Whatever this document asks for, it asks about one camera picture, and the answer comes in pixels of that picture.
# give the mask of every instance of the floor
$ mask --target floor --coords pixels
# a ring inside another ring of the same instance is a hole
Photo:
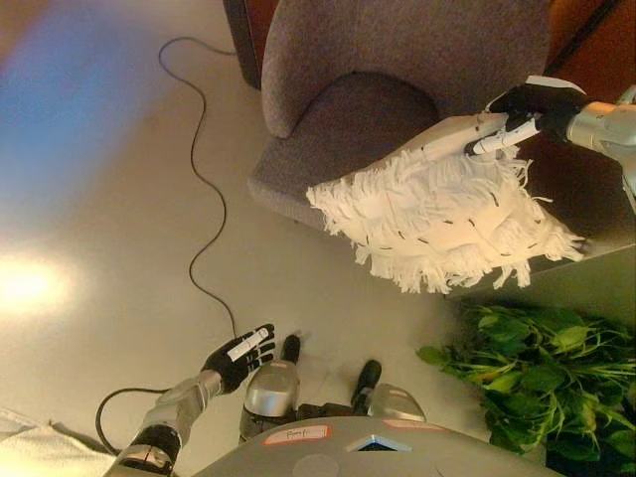
[[[10,139],[0,148],[0,405],[95,436],[106,394],[170,387],[231,336],[225,310],[187,274],[221,218],[189,164],[201,105],[156,54],[179,35],[229,50],[232,38],[221,1],[4,5],[20,18],[0,44],[0,109],[9,112],[0,132]],[[166,61],[208,96],[196,160],[229,216],[195,273],[231,305],[238,331],[272,322],[279,342],[301,335],[302,401],[347,402],[376,358],[383,381],[411,391],[429,421],[483,438],[474,393],[414,353],[461,331],[454,305],[401,294],[355,264],[345,240],[255,204],[245,181],[268,138],[259,92],[236,58],[181,43]],[[11,288],[15,276],[23,279]],[[202,416],[181,475],[236,445],[243,394]],[[115,445],[153,399],[109,405],[104,431]]]

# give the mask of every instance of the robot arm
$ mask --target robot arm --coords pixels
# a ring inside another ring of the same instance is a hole
[[[212,398],[233,392],[251,371],[272,359],[273,329],[264,325],[229,341],[210,355],[198,375],[160,396],[104,477],[170,475],[192,425]]]
[[[486,109],[508,113],[506,127],[495,135],[466,146],[470,154],[483,154],[516,144],[540,131],[618,161],[623,167],[626,192],[634,206],[636,196],[636,85],[618,104],[594,101],[569,81],[529,77],[493,100]]]

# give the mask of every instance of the plant leaf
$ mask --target plant leaf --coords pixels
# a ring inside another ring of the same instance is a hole
[[[625,396],[632,409],[636,410],[636,381],[632,381],[627,388],[627,394]]]
[[[538,397],[532,395],[514,393],[502,396],[501,405],[503,408],[518,417],[534,418],[547,409],[547,406]]]
[[[618,430],[604,440],[621,454],[632,460],[636,458],[636,433],[633,430]]]
[[[510,419],[508,424],[504,425],[504,430],[508,438],[518,445],[535,444],[540,440],[538,434],[524,420]]]
[[[553,356],[550,351],[548,351],[543,346],[539,346],[539,361],[542,365],[548,366],[560,366],[560,362],[555,356]]]
[[[479,331],[488,336],[491,340],[501,343],[509,341],[520,341],[530,335],[530,327],[516,318],[505,320],[486,320],[489,316],[482,318],[479,322]]]
[[[491,347],[494,351],[501,353],[504,356],[517,356],[520,353],[526,351],[528,346],[524,343],[523,339],[515,341],[493,341]]]
[[[523,454],[524,449],[521,448],[521,445],[513,442],[506,430],[500,425],[495,425],[490,429],[492,433],[490,434],[489,442],[497,447],[501,447],[502,449],[510,450],[511,452],[516,452],[518,454]]]
[[[600,450],[592,439],[568,432],[563,432],[558,440],[549,440],[547,448],[571,460],[597,461],[600,459]]]
[[[625,462],[620,466],[620,472],[624,474],[636,473],[636,462]]]
[[[598,401],[596,396],[586,392],[573,390],[557,395],[565,410],[566,420],[563,423],[565,432],[585,434],[596,430],[596,411]]]
[[[581,348],[587,339],[589,328],[586,326],[570,326],[556,333],[550,340],[560,353]]]
[[[482,328],[493,326],[498,321],[499,317],[497,315],[485,315],[479,320],[479,325],[477,325],[477,327],[481,330]]]
[[[598,385],[598,399],[602,404],[614,407],[623,400],[623,387],[613,381],[606,381]]]
[[[484,386],[488,391],[496,391],[498,393],[508,394],[519,382],[523,375],[520,371],[512,371],[500,376],[490,385]]]
[[[432,366],[444,366],[450,362],[450,357],[443,350],[438,350],[432,346],[422,346],[417,355],[425,363],[429,363]]]
[[[596,407],[596,411],[605,414],[605,416],[610,421],[615,420],[616,422],[620,422],[621,424],[623,424],[628,429],[636,430],[636,425],[632,424],[627,417],[625,417],[620,412],[612,409],[611,407],[608,407],[606,405],[598,405]]]
[[[538,365],[524,373],[521,383],[528,390],[547,393],[558,388],[565,381],[566,376],[565,371],[557,367]]]
[[[581,317],[575,312],[562,308],[543,308],[537,310],[531,319],[535,324],[553,333],[558,333],[572,326],[584,326],[585,324]]]
[[[486,388],[484,383],[491,383],[494,380],[497,380],[501,376],[501,371],[499,368],[492,367],[491,371],[476,371],[473,373],[467,373],[466,379],[479,387]]]
[[[496,396],[495,393],[485,393],[484,394],[484,407],[486,407],[487,412],[486,412],[486,423],[488,423],[488,415],[493,414],[493,415],[506,415],[507,412],[502,408],[501,404],[499,402],[497,402],[496,399],[494,399],[493,397]]]

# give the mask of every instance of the sticker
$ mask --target sticker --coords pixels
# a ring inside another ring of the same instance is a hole
[[[228,351],[228,356],[232,360],[233,363],[237,361],[241,356],[246,355],[251,350],[256,348],[260,344],[261,341],[265,340],[269,336],[269,332],[267,328],[260,328],[256,330],[255,333],[249,335],[243,341],[234,346],[231,350]]]
[[[279,430],[269,435],[263,445],[293,444],[296,442],[310,442],[312,440],[326,439],[331,435],[331,427],[328,425],[308,425],[294,427],[293,429]]]
[[[438,425],[420,422],[418,420],[385,419],[385,424],[388,427],[400,430],[447,430]]]

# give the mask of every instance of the white cloth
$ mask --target white cloth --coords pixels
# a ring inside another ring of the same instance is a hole
[[[516,272],[530,284],[528,259],[580,260],[581,237],[548,214],[525,190],[529,161],[511,146],[468,156],[464,146],[500,129],[505,114],[451,117],[395,153],[307,191],[326,230],[343,233],[356,262],[402,291],[448,293],[475,285],[494,267],[495,288]]]
[[[2,477],[100,477],[113,461],[49,425],[0,408]]]

